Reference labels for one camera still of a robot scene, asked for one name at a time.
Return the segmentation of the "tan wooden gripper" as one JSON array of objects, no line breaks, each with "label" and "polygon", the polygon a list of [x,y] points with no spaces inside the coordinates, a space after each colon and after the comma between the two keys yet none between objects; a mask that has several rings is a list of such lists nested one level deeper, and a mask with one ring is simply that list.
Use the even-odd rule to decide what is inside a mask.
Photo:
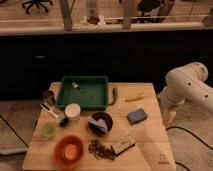
[{"label": "tan wooden gripper", "polygon": [[164,126],[168,127],[176,116],[176,110],[172,106],[161,104],[161,114]]}]

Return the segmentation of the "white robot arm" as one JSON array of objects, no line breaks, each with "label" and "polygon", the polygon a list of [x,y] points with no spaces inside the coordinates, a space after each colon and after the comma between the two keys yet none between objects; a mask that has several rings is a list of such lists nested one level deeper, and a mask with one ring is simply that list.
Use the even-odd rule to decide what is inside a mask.
[{"label": "white robot arm", "polygon": [[200,62],[174,68],[166,74],[166,86],[158,94],[165,127],[176,116],[174,108],[183,104],[186,99],[213,114],[213,87],[205,84],[207,78],[208,69]]}]

